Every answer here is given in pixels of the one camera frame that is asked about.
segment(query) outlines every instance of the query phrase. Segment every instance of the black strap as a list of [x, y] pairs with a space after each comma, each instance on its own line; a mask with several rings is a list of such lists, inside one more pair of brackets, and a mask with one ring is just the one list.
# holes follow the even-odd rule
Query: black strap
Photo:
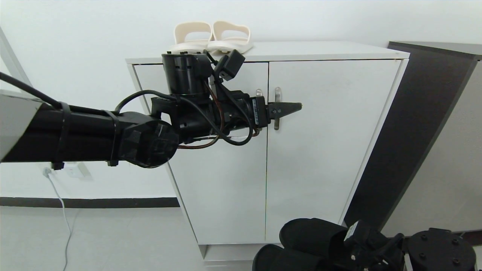
[[62, 106], [62, 130], [60, 132], [59, 142], [57, 144], [57, 152], [55, 153], [54, 160], [51, 163], [53, 170], [60, 170], [64, 168], [63, 153], [66, 146], [66, 141], [68, 137], [68, 131], [70, 128], [70, 119], [72, 112], [70, 111], [70, 106], [67, 103], [59, 102]]
[[119, 118], [117, 118], [116, 115], [114, 115], [114, 113], [108, 111], [108, 110], [102, 110], [103, 112], [105, 112], [108, 116], [111, 117], [112, 121], [114, 122], [114, 140], [112, 141], [112, 152], [110, 153], [110, 160], [107, 161], [107, 165], [108, 166], [117, 166], [119, 164], [119, 160], [114, 160], [114, 150], [115, 150], [115, 147], [116, 147], [116, 143], [117, 143], [117, 134], [120, 133], [121, 131], [121, 127], [119, 125]]

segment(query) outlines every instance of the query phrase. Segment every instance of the metal handle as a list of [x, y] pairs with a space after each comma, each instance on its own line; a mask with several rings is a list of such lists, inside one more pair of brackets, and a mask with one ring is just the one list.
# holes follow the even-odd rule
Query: metal handle
[[[281, 88], [276, 87], [274, 89], [274, 101], [281, 102]], [[274, 129], [278, 131], [280, 129], [280, 119], [277, 118], [274, 120]]]
[[261, 89], [256, 90], [256, 97], [261, 97], [263, 96], [263, 91]]

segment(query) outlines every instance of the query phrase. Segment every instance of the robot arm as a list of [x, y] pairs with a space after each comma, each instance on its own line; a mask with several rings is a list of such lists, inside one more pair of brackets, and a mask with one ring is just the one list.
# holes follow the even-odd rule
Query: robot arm
[[[244, 62], [237, 51], [219, 61], [207, 52], [167, 53], [162, 58], [170, 94], [140, 91], [121, 101], [114, 111], [55, 101], [2, 73], [1, 80], [37, 98], [1, 94], [0, 162], [52, 162], [53, 169], [63, 168], [63, 162], [68, 161], [108, 161], [110, 166], [128, 161], [157, 167], [171, 159], [177, 149], [206, 148], [219, 139], [244, 145], [271, 120], [301, 109], [300, 103], [266, 104], [263, 96], [249, 97], [224, 87], [223, 80], [234, 78]], [[125, 104], [144, 94], [157, 96], [151, 100], [150, 115], [121, 113]], [[162, 121], [162, 114], [168, 114], [171, 123]], [[25, 115], [29, 117], [25, 117], [23, 129], [13, 135], [14, 126], [19, 126]], [[249, 129], [245, 140], [229, 137], [230, 131], [242, 128]], [[188, 145], [200, 140], [210, 142]]]

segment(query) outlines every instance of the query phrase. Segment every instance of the black cable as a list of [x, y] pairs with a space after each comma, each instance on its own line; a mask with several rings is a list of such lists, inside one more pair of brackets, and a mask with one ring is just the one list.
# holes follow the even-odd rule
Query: black cable
[[231, 140], [229, 139], [229, 141], [227, 141], [228, 143], [231, 143], [233, 144], [232, 142], [236, 142], [237, 144], [233, 144], [233, 145], [236, 145], [236, 146], [242, 146], [246, 143], [248, 143], [250, 140], [251, 140], [251, 137], [253, 137], [253, 130], [254, 130], [254, 127], [253, 127], [253, 124], [249, 121], [249, 117], [248, 117], [248, 114], [238, 105], [238, 103], [236, 103], [236, 101], [234, 100], [233, 96], [231, 95], [231, 93], [229, 92], [229, 90], [227, 88], [225, 88], [220, 81], [218, 80], [215, 80], [214, 83], [216, 84], [216, 86], [218, 88], [220, 88], [225, 94], [226, 96], [228, 97], [228, 99], [231, 101], [231, 103], [233, 103], [233, 105], [243, 114], [244, 118], [246, 119], [246, 122], [248, 123], [249, 125], [249, 134], [248, 134], [248, 137], [243, 140], [243, 141], [234, 141], [234, 140]]
[[198, 107], [198, 105], [196, 105], [194, 102], [192, 102], [191, 100], [189, 99], [186, 99], [184, 97], [180, 97], [180, 100], [184, 103], [187, 103], [189, 105], [191, 105], [195, 110], [197, 110], [199, 112], [199, 114], [201, 114], [201, 116], [209, 123], [209, 125], [212, 127], [212, 129], [226, 142], [232, 144], [232, 145], [236, 145], [236, 146], [242, 146], [246, 143], [248, 143], [249, 140], [243, 140], [243, 141], [234, 141], [234, 140], [231, 140], [229, 139], [229, 137], [227, 135], [225, 135], [223, 132], [221, 132], [221, 130], [216, 126], [216, 124], [214, 124], [214, 122], [212, 122], [212, 120], [209, 119], [208, 116], [206, 116], [206, 114], [202, 111], [201, 108]]
[[60, 102], [54, 100], [53, 98], [43, 94], [42, 92], [36, 90], [35, 88], [25, 84], [24, 82], [10, 76], [10, 75], [7, 75], [3, 72], [0, 72], [0, 80], [2, 81], [5, 81], [13, 86], [16, 86], [18, 87], [19, 89], [29, 93], [29, 94], [32, 94], [34, 95], [35, 97], [39, 98], [40, 100], [52, 105], [54, 108], [62, 108], [62, 105], [60, 104]]
[[174, 96], [167, 95], [167, 94], [164, 94], [164, 93], [160, 93], [160, 92], [155, 91], [155, 90], [150, 90], [150, 89], [141, 90], [141, 91], [136, 92], [134, 94], [131, 94], [131, 95], [127, 96], [125, 99], [123, 99], [116, 106], [116, 109], [113, 111], [113, 113], [118, 115], [121, 112], [122, 107], [124, 107], [127, 103], [134, 100], [135, 98], [137, 98], [139, 96], [142, 96], [144, 94], [153, 94], [153, 95], [156, 95], [157, 97], [161, 97], [161, 98], [164, 98], [164, 99], [174, 100], [174, 101], [177, 100], [176, 97], [174, 97]]
[[213, 56], [208, 52], [208, 50], [204, 49], [204, 50], [202, 51], [202, 53], [203, 53], [203, 54], [206, 54], [206, 55], [208, 56], [209, 60], [211, 60], [211, 62], [212, 62], [214, 65], [217, 65], [218, 61], [213, 58]]

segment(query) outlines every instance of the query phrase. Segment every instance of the floor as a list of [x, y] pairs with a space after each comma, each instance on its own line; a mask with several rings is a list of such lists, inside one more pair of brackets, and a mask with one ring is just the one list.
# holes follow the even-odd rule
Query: floor
[[[67, 209], [67, 217], [67, 271], [251, 270], [206, 267], [180, 208]], [[61, 209], [0, 207], [0, 270], [62, 270], [67, 236]]]

